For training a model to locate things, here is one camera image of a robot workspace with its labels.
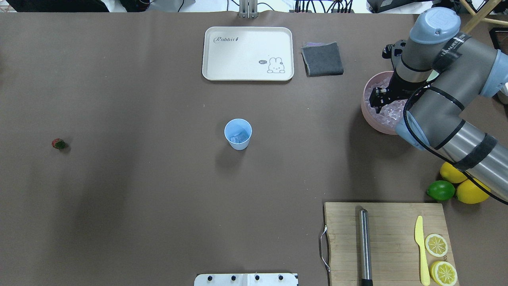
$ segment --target blue cup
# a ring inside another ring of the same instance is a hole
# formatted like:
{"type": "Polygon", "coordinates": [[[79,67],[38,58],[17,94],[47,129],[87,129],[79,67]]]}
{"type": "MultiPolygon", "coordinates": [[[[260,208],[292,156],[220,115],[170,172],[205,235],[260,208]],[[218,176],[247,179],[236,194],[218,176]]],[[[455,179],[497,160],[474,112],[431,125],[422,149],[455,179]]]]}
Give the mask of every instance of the blue cup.
{"type": "Polygon", "coordinates": [[[224,136],[231,147],[236,150],[243,150],[249,145],[252,127],[245,119],[233,119],[226,124],[224,136]]]}

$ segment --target white tray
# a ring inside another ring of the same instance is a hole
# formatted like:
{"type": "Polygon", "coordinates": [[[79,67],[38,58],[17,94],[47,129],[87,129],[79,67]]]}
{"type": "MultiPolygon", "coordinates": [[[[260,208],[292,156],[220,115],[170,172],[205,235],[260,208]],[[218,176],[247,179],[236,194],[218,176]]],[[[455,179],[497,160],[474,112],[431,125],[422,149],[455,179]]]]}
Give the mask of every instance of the white tray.
{"type": "Polygon", "coordinates": [[[211,27],[202,73],[207,80],[289,80],[293,35],[284,27],[211,27]]]}

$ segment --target lemon half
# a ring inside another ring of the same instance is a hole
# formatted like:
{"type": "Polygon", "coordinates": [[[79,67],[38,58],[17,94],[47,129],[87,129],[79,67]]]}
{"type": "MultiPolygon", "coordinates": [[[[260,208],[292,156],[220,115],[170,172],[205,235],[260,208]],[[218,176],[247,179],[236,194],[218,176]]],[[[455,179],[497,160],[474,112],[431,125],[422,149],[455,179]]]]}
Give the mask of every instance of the lemon half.
{"type": "Polygon", "coordinates": [[[435,257],[443,257],[448,252],[448,243],[438,234],[430,234],[425,239],[425,248],[435,257]]]}
{"type": "Polygon", "coordinates": [[[457,270],[446,261],[436,261],[430,268],[430,276],[441,286],[453,286],[457,283],[457,270]]]}

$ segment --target blue plastic cover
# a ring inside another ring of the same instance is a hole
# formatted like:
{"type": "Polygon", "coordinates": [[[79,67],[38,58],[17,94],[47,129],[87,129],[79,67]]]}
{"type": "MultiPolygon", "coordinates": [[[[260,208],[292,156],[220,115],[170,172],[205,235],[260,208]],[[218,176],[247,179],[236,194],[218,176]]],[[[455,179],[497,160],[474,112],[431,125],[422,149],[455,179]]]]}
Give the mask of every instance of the blue plastic cover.
{"type": "Polygon", "coordinates": [[[480,95],[493,97],[508,82],[508,55],[497,50],[496,61],[480,95]]]}
{"type": "MultiPolygon", "coordinates": [[[[425,145],[429,146],[430,145],[429,140],[427,140],[427,137],[423,133],[422,128],[420,128],[420,125],[418,125],[415,118],[409,111],[407,112],[407,121],[409,122],[411,130],[415,133],[418,139],[420,139],[425,145]]],[[[397,123],[397,126],[395,126],[395,132],[397,132],[397,134],[399,134],[399,136],[402,137],[404,140],[409,142],[409,144],[415,146],[420,150],[425,150],[423,146],[418,144],[418,142],[413,138],[413,136],[407,129],[406,123],[404,122],[404,118],[401,121],[399,121],[399,123],[397,123]]]]}
{"type": "Polygon", "coordinates": [[[418,16],[409,37],[420,44],[438,44],[453,38],[460,28],[460,17],[455,11],[434,7],[418,16]]]}

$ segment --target tabletop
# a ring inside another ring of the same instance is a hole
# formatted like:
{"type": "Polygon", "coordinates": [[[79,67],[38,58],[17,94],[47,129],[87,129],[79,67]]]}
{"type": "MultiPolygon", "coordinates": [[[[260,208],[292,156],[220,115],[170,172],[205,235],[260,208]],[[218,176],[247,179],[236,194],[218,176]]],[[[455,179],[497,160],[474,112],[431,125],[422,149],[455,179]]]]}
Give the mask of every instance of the tabletop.
{"type": "MultiPolygon", "coordinates": [[[[324,202],[433,202],[442,162],[362,117],[363,87],[416,15],[0,14],[3,285],[192,285],[292,272],[327,285],[324,202]],[[288,82],[210,82],[211,26],[284,26],[288,82]],[[338,43],[344,74],[307,77],[300,47],[338,43]],[[252,125],[244,151],[224,126],[252,125]],[[51,147],[55,138],[69,147],[51,147]]],[[[472,33],[489,43],[485,24],[472,33]]],[[[462,116],[508,145],[506,107],[462,116]]],[[[462,285],[508,280],[508,208],[443,203],[462,285]]]]}

